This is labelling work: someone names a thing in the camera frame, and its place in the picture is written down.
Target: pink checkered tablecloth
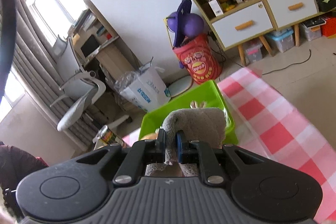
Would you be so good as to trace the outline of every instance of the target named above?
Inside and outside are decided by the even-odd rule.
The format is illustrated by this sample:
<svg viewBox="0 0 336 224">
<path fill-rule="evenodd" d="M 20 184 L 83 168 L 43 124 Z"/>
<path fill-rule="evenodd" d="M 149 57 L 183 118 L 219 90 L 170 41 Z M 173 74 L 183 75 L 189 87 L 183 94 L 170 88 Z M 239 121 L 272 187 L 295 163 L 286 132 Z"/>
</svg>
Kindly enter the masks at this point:
<svg viewBox="0 0 336 224">
<path fill-rule="evenodd" d="M 235 121 L 239 146 L 314 177 L 323 190 L 315 220 L 336 220 L 336 152 L 322 134 L 248 68 L 218 87 Z M 139 131 L 124 140 L 132 145 L 138 136 Z"/>
</svg>

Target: screw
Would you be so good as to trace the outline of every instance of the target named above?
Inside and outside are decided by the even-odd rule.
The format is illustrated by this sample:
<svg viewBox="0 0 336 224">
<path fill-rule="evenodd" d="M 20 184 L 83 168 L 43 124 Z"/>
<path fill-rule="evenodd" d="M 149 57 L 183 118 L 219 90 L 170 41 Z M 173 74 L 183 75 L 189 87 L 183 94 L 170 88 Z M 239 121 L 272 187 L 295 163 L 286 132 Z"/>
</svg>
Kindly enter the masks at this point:
<svg viewBox="0 0 336 224">
<path fill-rule="evenodd" d="M 117 176 L 115 182 L 119 184 L 126 184 L 132 181 L 132 178 L 128 175 Z"/>
<path fill-rule="evenodd" d="M 211 184 L 220 184 L 224 181 L 224 178 L 221 176 L 209 176 L 208 182 Z"/>
</svg>

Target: snack can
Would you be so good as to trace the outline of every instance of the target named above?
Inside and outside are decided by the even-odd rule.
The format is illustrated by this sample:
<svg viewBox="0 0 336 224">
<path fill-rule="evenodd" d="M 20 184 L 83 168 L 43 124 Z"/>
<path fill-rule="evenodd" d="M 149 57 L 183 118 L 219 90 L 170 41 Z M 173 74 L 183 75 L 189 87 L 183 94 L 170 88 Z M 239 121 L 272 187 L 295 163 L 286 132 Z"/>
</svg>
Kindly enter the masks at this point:
<svg viewBox="0 0 336 224">
<path fill-rule="evenodd" d="M 122 138 L 118 135 L 114 134 L 107 125 L 104 125 L 97 133 L 96 138 L 101 140 L 103 143 L 109 145 L 113 143 L 118 143 L 122 148 L 130 147 L 127 143 L 125 143 Z"/>
</svg>

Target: wooden shelf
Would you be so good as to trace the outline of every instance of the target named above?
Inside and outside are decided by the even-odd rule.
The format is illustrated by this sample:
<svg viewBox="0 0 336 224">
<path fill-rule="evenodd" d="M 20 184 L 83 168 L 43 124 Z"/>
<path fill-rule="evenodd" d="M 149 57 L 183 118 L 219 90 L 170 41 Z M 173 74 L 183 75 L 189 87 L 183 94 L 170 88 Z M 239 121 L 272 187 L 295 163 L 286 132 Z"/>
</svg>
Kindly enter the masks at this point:
<svg viewBox="0 0 336 224">
<path fill-rule="evenodd" d="M 244 1 L 244 2 L 242 2 L 240 4 L 238 4 L 232 10 L 229 10 L 229 11 L 225 12 L 224 15 L 221 15 L 221 16 L 218 16 L 218 17 L 215 17 L 215 18 L 211 19 L 210 22 L 213 24 L 216 21 L 218 21 L 218 20 L 220 20 L 220 19 L 222 19 L 224 17 L 232 15 L 233 13 L 238 12 L 240 10 L 243 10 L 244 8 L 249 7 L 249 6 L 253 5 L 253 4 L 256 4 L 256 3 L 260 2 L 260 1 L 261 0 L 247 0 L 247 1 Z"/>
</svg>

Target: computer monitor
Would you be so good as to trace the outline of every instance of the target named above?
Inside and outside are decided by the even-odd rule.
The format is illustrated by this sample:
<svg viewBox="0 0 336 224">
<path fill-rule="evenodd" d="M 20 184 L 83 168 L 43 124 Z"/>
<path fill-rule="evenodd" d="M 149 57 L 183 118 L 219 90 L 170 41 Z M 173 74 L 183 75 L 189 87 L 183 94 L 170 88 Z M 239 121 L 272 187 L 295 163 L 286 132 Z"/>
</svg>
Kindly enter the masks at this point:
<svg viewBox="0 0 336 224">
<path fill-rule="evenodd" d="M 88 57 L 95 49 L 100 46 L 95 36 L 92 34 L 88 40 L 83 44 L 81 47 L 82 53 L 84 54 L 85 58 Z"/>
</svg>

